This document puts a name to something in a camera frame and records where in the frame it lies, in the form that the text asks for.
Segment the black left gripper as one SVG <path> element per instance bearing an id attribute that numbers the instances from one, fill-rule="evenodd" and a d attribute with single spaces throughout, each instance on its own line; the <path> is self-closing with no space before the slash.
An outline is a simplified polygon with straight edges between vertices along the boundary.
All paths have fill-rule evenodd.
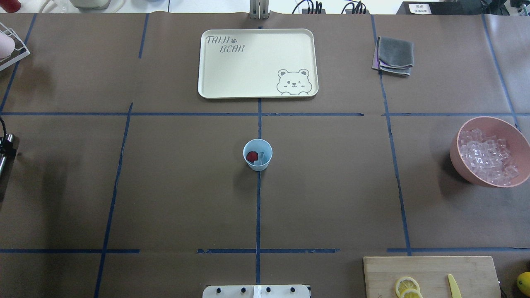
<path id="1" fill-rule="evenodd" d="M 0 194 L 5 195 L 8 181 L 11 177 L 13 163 L 17 156 L 19 138 L 14 134 L 7 134 L 6 140 L 1 139 L 0 155 Z"/>

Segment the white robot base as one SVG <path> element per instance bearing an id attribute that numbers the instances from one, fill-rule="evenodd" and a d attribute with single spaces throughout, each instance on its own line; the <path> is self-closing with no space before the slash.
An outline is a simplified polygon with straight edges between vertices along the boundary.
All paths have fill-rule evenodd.
<path id="1" fill-rule="evenodd" d="M 202 293 L 203 298 L 310 298 L 309 286 L 280 285 L 211 285 Z"/>

